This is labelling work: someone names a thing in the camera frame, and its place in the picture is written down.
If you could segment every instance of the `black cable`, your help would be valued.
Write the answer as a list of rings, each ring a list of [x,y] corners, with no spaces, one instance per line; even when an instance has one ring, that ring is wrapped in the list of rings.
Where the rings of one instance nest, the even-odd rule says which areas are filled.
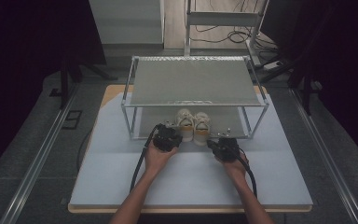
[[[238,1],[237,5],[234,7],[234,10],[232,10],[232,12],[235,12],[235,9],[237,9],[237,7],[240,5],[241,2],[242,2],[242,6],[241,6],[241,10],[242,10],[245,0]]]
[[[86,142],[86,139],[88,138],[88,136],[90,135],[92,131],[92,128],[87,132],[87,134],[83,137],[83,141],[80,144],[79,149],[77,150],[77,157],[76,157],[76,168],[77,168],[77,172],[80,171],[80,151],[84,145],[84,143]]]
[[[149,134],[149,137],[147,138],[147,141],[144,145],[144,148],[142,149],[142,153],[141,153],[141,156],[139,157],[139,160],[138,160],[138,164],[136,164],[136,168],[135,168],[135,171],[133,172],[133,176],[132,176],[132,181],[131,181],[131,186],[130,186],[130,192],[132,191],[133,187],[135,186],[135,181],[136,181],[136,176],[138,175],[139,173],[139,169],[141,168],[141,165],[142,165],[142,161],[144,160],[144,157],[145,157],[145,154],[146,154],[146,151],[149,147],[149,144],[153,138],[153,134],[154,134],[154,131],[157,129],[157,127],[159,127],[160,124],[156,125],[154,128],[153,128],[153,131]]]
[[[238,40],[232,39],[232,36],[234,36],[234,35],[239,36],[241,38],[241,40],[238,41]],[[245,42],[250,37],[250,35],[246,34],[243,31],[236,31],[235,27],[234,27],[234,30],[231,31],[230,33],[228,33],[227,37],[231,42],[236,43],[236,44],[240,44],[240,43]]]
[[[258,0],[255,1],[255,8],[254,8],[254,12],[255,12],[255,9],[257,8],[257,3],[258,3]]]
[[[249,6],[249,0],[243,0],[243,2],[242,2],[242,6],[241,6],[241,12],[246,12],[246,9],[248,8],[248,6]]]
[[[206,32],[206,31],[210,31],[210,30],[212,30],[214,28],[217,28],[217,27],[219,27],[219,26],[213,26],[213,27],[207,28],[205,30],[199,30],[199,28],[196,25],[196,31],[199,32],[199,33],[202,33],[202,32]]]
[[[259,41],[261,41],[261,39],[257,38],[255,40],[255,44],[261,49],[270,49],[270,50],[275,50],[275,51],[278,50],[278,49],[273,48],[273,47],[266,47],[266,46],[262,45]]]
[[[254,195],[257,198],[257,186],[255,183],[255,176],[251,170],[251,167],[249,166],[248,163],[246,163],[240,155],[237,155],[237,153],[234,151],[234,149],[232,149],[231,147],[226,147],[228,148],[228,150],[237,158],[238,161],[240,161],[240,163],[243,165],[243,167],[245,167],[246,173],[249,174],[249,176],[251,177],[251,181],[252,181],[252,188],[254,191]]]
[[[190,37],[190,39],[192,40],[192,41],[202,41],[202,42],[208,42],[208,43],[220,43],[220,42],[223,42],[223,41],[225,41],[225,40],[227,40],[228,39],[228,37],[226,37],[226,38],[224,38],[224,39],[221,39],[221,40],[204,40],[204,39],[193,39],[193,38],[191,38]]]
[[[213,6],[212,6],[212,0],[209,0],[209,6],[211,6],[212,11],[214,11],[214,8],[213,8]]]

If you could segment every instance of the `white sneaker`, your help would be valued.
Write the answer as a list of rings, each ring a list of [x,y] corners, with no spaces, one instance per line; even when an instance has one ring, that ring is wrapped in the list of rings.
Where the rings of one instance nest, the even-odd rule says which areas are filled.
[[[194,143],[198,146],[206,146],[211,133],[211,119],[204,112],[199,112],[194,116]]]
[[[188,109],[180,109],[176,114],[176,124],[179,126],[182,142],[193,140],[194,117]]]

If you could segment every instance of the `metal rail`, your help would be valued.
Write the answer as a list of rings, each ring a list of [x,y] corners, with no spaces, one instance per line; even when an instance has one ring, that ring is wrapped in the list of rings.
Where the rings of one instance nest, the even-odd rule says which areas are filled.
[[[63,109],[60,110],[56,119],[54,120],[53,125],[48,131],[48,135],[43,141],[42,146],[39,148],[39,151],[28,168],[27,173],[17,188],[17,191],[11,199],[6,212],[1,217],[0,224],[16,223],[17,219],[19,218],[21,210],[27,202],[28,196],[34,187],[34,183],[36,182],[36,179],[39,176],[43,165],[45,164],[46,158],[48,157],[55,139],[57,138],[58,132],[60,131],[65,117],[71,108],[72,102],[74,101],[78,90],[78,86],[79,84],[75,83],[74,87],[71,89],[67,104]]]
[[[309,116],[305,109],[302,107],[301,97],[298,91],[290,89],[290,93],[296,101],[298,112],[310,132],[310,136],[316,145],[316,148],[321,156],[324,166],[327,169],[327,172],[330,174],[330,177],[337,189],[337,192],[345,208],[347,209],[348,214],[351,217],[352,223],[358,223],[358,203],[356,202],[356,199],[351,193],[351,190],[348,187],[348,184],[345,181],[343,174],[334,162],[334,159],[330,154],[328,147],[324,143],[324,140],[322,139],[318,129],[316,128],[312,117]]]

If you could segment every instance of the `black equipment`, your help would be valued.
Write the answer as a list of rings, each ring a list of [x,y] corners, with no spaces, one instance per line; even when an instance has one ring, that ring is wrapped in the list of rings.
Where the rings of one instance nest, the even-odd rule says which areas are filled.
[[[251,177],[252,188],[255,197],[257,198],[257,187],[255,183],[255,176],[251,171],[249,164],[244,161],[240,156],[240,151],[242,149],[238,146],[237,139],[235,138],[219,138],[219,141],[215,143],[212,140],[207,141],[208,148],[212,150],[212,153],[221,161],[232,162],[235,160],[240,161],[240,163],[245,167],[246,172]]]
[[[153,138],[153,134],[155,130],[158,129],[158,134],[156,134]],[[138,160],[138,164],[136,165],[135,171],[132,176],[130,192],[132,191],[133,187],[135,186],[136,176],[138,175],[139,168],[141,168],[142,161],[144,160],[146,151],[149,147],[150,141],[153,139],[153,144],[159,150],[163,152],[169,152],[174,147],[179,147],[182,142],[182,136],[176,134],[176,130],[173,128],[167,128],[163,124],[156,125],[152,132],[149,134],[147,141],[145,143],[144,149],[142,150],[141,157]]]

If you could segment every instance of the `forearm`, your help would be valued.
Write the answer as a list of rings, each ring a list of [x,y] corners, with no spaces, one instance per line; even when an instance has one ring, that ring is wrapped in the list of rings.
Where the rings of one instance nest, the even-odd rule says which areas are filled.
[[[250,224],[256,223],[274,223],[267,214],[264,207],[257,200],[255,195],[246,183],[245,178],[238,178],[234,180],[234,186],[240,195],[243,209],[245,210],[246,217]]]
[[[110,224],[137,223],[145,203],[146,194],[156,175],[151,172],[142,175],[129,196],[113,215]]]

